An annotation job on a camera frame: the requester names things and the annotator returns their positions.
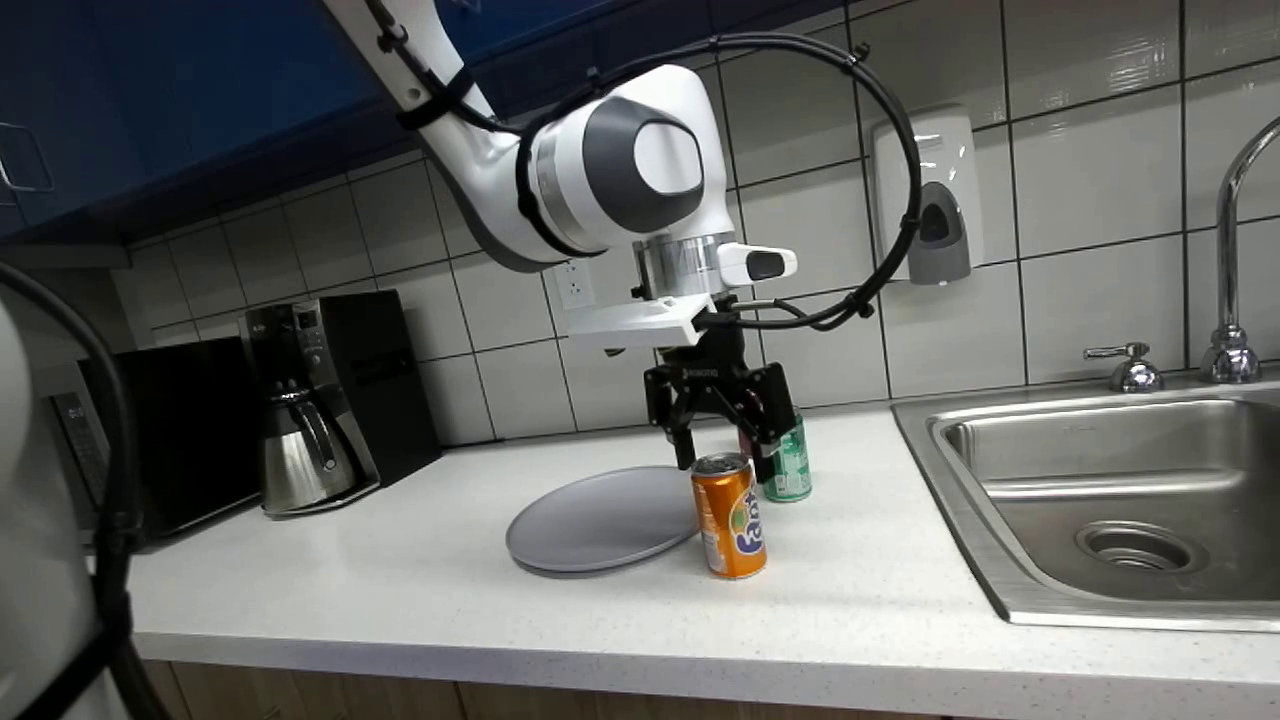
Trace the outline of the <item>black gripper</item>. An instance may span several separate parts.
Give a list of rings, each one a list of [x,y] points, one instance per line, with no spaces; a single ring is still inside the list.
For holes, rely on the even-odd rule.
[[[780,439],[793,428],[793,398],[780,364],[751,367],[742,360],[742,328],[711,325],[692,350],[665,350],[643,371],[648,422],[667,434],[675,469],[696,463],[692,415],[717,412],[754,435],[754,476],[770,486],[780,473]]]

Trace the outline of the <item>white robot base shell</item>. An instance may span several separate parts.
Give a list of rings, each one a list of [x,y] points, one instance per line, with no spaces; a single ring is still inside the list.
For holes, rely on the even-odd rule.
[[[0,309],[0,720],[82,649],[93,588],[13,309]]]

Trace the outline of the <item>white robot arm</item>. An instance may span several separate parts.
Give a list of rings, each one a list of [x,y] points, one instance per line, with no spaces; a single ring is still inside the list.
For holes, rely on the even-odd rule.
[[[795,253],[739,242],[703,79],[656,66],[510,130],[477,87],[437,0],[322,7],[396,101],[396,122],[428,146],[497,264],[546,273],[630,253],[639,283],[629,302],[560,292],[562,335],[606,358],[656,358],[643,405],[681,469],[696,463],[692,422],[717,412],[739,434],[754,481],[770,486],[795,409],[780,364],[742,360],[735,292],[793,277]]]

